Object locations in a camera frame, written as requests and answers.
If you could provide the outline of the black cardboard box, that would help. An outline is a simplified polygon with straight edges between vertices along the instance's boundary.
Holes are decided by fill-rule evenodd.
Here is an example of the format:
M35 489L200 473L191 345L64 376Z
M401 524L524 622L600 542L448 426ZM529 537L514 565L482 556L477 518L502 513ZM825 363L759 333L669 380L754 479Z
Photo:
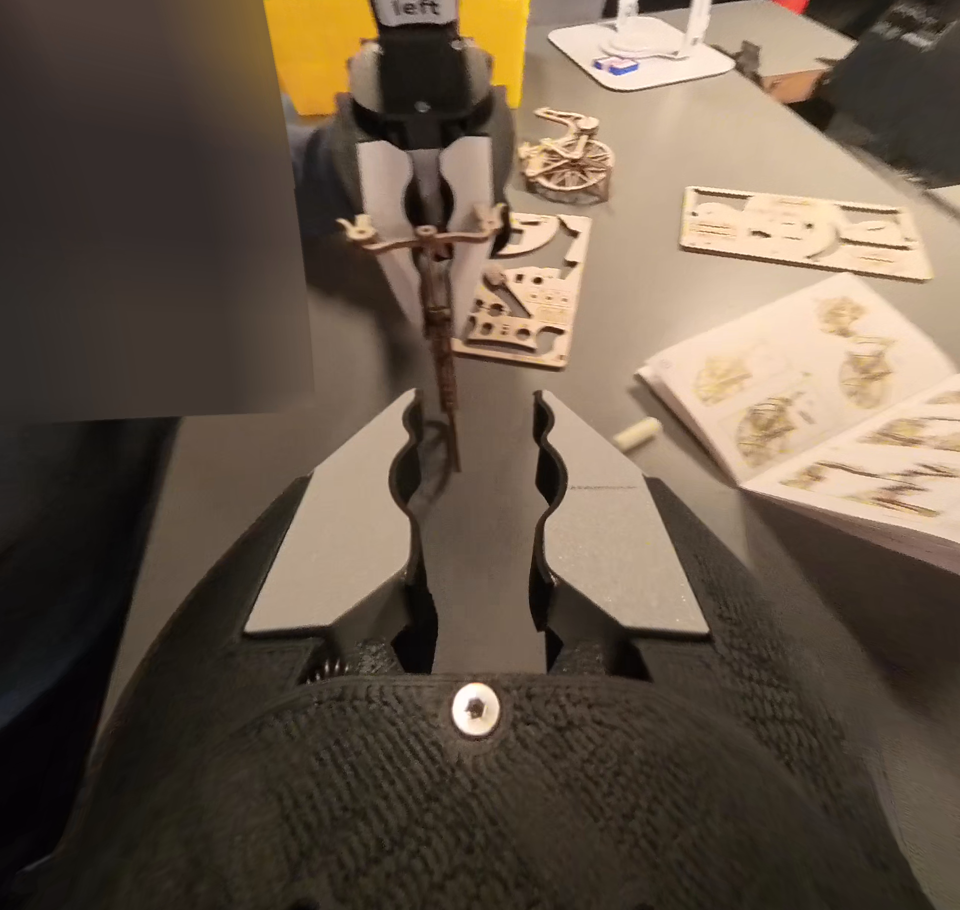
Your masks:
M888 160L958 184L958 0L897 0L829 73L825 97Z

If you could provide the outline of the cream cylindrical wax stick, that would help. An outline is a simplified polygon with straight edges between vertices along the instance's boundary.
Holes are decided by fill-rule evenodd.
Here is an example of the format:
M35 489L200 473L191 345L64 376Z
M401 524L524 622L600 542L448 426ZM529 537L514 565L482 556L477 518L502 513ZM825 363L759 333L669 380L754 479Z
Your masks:
M622 453L629 453L654 441L663 432L662 423L653 417L644 417L621 430L611 438L613 445Z

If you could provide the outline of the wooden bicycle model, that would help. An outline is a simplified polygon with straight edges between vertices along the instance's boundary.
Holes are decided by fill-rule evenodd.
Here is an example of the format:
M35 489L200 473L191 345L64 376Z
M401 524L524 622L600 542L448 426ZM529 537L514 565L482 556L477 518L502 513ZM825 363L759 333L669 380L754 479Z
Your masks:
M610 198L616 157L598 138L599 118L549 106L536 108L534 116L561 126L563 132L559 136L545 136L535 143L524 141L516 150L527 188L564 200L590 197L606 203Z

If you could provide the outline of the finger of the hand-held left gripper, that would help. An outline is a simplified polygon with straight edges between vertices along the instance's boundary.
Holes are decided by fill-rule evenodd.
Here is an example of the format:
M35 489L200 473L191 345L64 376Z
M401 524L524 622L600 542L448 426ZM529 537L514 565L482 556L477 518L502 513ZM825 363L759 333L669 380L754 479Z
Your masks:
M415 224L405 208L406 191L414 179L407 153L388 141L369 140L358 145L358 172L363 208L383 241L411 240ZM376 261L390 291L418 333L425 327L421 278L413 252L395 249L377 256Z
M481 217L498 206L494 188L493 142L488 136L463 136L438 156L442 233L477 233ZM474 308L474 292L492 255L497 232L482 240L448 242L439 263L440 294L450 311L453 338L466 332Z

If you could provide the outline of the white lamp base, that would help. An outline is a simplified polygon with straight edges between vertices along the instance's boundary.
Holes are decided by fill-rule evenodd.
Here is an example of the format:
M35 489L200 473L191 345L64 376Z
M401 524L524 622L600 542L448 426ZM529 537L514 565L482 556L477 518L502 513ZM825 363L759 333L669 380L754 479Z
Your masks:
M706 42L714 0L691 0L685 29L640 13L640 0L618 0L615 18L558 28L547 39L603 88L634 92L724 75L732 57ZM600 56L639 60L637 71L620 77L592 69Z

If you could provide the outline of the person's left forearm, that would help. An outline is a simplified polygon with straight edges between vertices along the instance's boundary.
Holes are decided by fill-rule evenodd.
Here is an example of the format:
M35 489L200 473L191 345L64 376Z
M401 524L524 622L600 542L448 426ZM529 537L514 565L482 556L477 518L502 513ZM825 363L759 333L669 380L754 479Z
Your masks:
M327 127L298 116L286 122L294 202L307 283L345 304L365 303L363 262L339 219L353 215L327 146Z

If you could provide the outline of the yellow plastic bin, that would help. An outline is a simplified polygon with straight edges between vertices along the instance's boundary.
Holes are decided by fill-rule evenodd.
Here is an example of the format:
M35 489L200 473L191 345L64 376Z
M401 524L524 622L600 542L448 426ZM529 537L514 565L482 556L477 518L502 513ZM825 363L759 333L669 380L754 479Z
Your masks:
M493 58L493 83L522 103L531 0L459 0L461 33ZM280 89L304 116L328 115L347 90L347 63L376 35L369 0L263 0Z

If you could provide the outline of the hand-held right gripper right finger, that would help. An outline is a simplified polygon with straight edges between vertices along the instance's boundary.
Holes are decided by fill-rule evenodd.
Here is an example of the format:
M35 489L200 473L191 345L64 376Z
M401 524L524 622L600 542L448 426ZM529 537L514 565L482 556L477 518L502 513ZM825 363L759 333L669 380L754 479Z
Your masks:
M643 472L552 392L534 392L534 626L558 639L706 639Z

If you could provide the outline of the wooden parts sheet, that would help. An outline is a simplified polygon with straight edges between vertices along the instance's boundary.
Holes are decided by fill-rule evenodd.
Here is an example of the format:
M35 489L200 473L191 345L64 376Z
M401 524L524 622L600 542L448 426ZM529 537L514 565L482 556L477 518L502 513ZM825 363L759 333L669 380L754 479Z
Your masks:
M514 212L511 236L486 262L454 352L561 371L570 362L593 221Z
M702 185L683 192L684 251L891 280L934 277L906 208Z

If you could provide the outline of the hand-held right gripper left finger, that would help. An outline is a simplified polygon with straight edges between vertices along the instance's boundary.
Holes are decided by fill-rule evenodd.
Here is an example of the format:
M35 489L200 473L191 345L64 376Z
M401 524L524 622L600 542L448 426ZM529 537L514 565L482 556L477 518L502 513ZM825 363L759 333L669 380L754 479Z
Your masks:
M408 390L314 469L247 636L396 637L412 624L422 431L422 394Z

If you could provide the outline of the wooden handlebar part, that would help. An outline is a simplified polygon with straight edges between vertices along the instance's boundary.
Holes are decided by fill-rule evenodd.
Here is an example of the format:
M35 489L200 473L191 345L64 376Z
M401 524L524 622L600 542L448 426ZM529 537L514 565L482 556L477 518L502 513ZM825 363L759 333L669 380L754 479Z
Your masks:
M370 215L359 213L353 220L339 218L337 223L346 238L361 250L379 257L397 251L409 252L418 279L418 299L423 317L423 332L433 357L440 409L447 419L449 462L461 472L461 454L457 429L458 393L453 362L454 300L450 268L458 244L490 243L503 230L505 205L476 205L470 230L441 231L426 224L414 227L411 236L384 239Z

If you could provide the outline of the white instruction booklet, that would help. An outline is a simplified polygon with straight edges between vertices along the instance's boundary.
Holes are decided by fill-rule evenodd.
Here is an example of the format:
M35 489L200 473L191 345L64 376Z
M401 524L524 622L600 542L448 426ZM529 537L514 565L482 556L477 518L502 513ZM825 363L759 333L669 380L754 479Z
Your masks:
M959 572L958 366L838 274L635 373L745 493Z

